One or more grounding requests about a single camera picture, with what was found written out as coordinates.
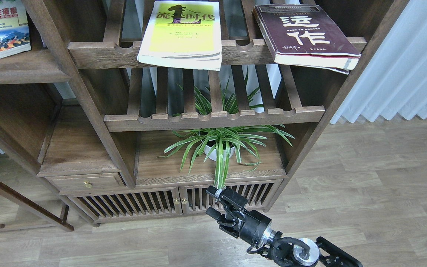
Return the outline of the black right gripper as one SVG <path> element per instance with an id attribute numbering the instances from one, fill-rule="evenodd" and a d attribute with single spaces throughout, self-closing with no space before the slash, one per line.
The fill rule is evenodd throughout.
<path id="1" fill-rule="evenodd" d="M 248 200 L 244 196 L 230 188 L 220 190 L 214 186 L 209 186 L 206 193 L 218 199 L 226 212 L 222 214 L 212 207 L 206 210 L 206 214 L 219 224 L 222 231 L 254 248 L 272 244 L 271 218 L 259 211 L 246 210 Z"/>

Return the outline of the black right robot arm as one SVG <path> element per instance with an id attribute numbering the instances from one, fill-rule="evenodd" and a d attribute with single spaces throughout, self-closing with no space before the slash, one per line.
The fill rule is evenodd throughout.
<path id="1" fill-rule="evenodd" d="M 206 214 L 217 221 L 222 231 L 247 242 L 249 254 L 260 254 L 281 267 L 314 267 L 318 262 L 326 267 L 362 266 L 359 260 L 323 237 L 316 241 L 282 237 L 280 231 L 271 228 L 271 218 L 246 210 L 248 200 L 232 189 L 209 186 L 206 192 L 217 198 L 225 210 L 221 214 L 210 207 Z"/>

